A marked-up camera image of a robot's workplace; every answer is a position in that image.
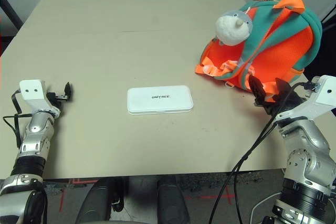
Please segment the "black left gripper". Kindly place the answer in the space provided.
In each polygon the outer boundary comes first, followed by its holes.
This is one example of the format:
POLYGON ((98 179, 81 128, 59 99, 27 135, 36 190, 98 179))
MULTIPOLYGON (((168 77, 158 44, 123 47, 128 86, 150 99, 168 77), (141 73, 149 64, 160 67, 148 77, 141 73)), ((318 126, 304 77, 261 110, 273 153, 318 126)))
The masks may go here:
POLYGON ((50 103, 57 103, 61 101, 69 101, 72 95, 70 82, 67 82, 65 85, 65 94, 57 95, 54 92, 47 92, 47 98, 50 103))

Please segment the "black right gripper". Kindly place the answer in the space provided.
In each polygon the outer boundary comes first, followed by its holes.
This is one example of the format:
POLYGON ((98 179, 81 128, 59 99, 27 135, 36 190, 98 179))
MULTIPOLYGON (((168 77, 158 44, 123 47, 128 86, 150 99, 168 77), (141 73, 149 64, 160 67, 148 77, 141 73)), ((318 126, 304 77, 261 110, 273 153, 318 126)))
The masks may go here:
POLYGON ((263 107, 268 115, 275 115, 291 110, 302 103, 302 97, 292 91, 288 99, 284 102, 283 107, 277 112, 281 107, 283 100, 286 98, 286 95, 291 90, 291 85, 279 78, 276 78, 276 88, 278 93, 272 97, 274 100, 273 102, 265 101, 266 93, 263 84, 255 76, 249 77, 249 87, 255 97, 255 106, 263 107))

